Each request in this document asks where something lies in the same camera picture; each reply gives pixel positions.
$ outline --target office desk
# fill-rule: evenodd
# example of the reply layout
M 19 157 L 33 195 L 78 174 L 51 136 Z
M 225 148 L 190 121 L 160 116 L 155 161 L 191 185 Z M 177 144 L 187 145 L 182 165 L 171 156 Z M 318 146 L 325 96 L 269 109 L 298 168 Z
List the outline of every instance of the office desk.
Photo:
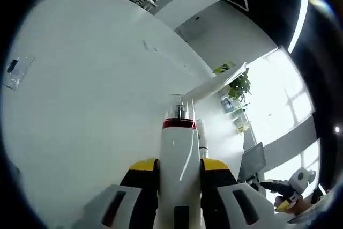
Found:
M 3 87 L 5 147 L 39 216 L 54 227 L 158 157 L 165 103 L 213 75 L 174 31 L 127 0 L 46 0 L 24 21 L 10 58 L 35 60 L 18 91 Z M 210 158 L 237 177 L 243 137 L 213 95 L 195 105 Z

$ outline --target small plastic bag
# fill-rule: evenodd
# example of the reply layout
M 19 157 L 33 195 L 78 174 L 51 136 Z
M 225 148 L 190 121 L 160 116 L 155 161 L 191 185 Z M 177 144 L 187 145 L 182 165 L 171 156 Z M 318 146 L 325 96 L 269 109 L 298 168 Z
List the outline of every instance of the small plastic bag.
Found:
M 15 91 L 18 90 L 19 84 L 23 80 L 24 75 L 33 60 L 34 57 L 31 56 L 9 59 L 5 68 L 3 85 Z

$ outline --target white panel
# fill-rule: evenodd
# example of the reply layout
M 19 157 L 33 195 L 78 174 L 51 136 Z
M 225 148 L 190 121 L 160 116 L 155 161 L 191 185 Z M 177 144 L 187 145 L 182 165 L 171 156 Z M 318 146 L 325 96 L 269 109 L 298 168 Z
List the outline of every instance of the white panel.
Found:
M 178 29 L 211 69 L 228 61 L 250 63 L 277 47 L 252 20 L 224 1 L 209 6 Z
M 219 0 L 172 0 L 156 13 L 172 29 Z

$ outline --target yellow wing stripe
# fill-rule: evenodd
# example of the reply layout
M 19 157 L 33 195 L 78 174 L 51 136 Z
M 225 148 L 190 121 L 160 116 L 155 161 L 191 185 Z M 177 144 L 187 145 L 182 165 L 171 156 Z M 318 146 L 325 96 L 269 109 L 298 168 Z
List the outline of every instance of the yellow wing stripe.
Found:
M 209 159 L 209 158 L 203 158 L 205 170 L 223 170 L 223 169 L 229 169 L 227 165 L 225 165 L 223 162 Z
M 155 158 L 150 158 L 147 160 L 139 161 L 130 166 L 129 170 L 153 171 L 155 160 Z

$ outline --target window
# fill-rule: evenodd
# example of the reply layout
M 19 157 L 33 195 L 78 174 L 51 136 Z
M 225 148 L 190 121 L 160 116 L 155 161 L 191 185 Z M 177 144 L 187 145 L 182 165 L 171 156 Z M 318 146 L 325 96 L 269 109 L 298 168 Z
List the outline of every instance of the window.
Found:
M 264 173 L 264 179 L 288 180 L 300 167 L 304 167 L 307 170 L 314 170 L 317 173 L 314 182 L 308 185 L 307 189 L 302 194 L 302 196 L 306 198 L 316 188 L 319 178 L 319 139 L 296 157 Z M 275 202 L 275 198 L 278 195 L 279 194 L 277 193 L 271 193 L 269 190 L 266 190 L 266 198 L 271 203 Z
M 257 143 L 282 137 L 313 113 L 308 90 L 283 48 L 248 65 L 251 95 L 246 114 Z

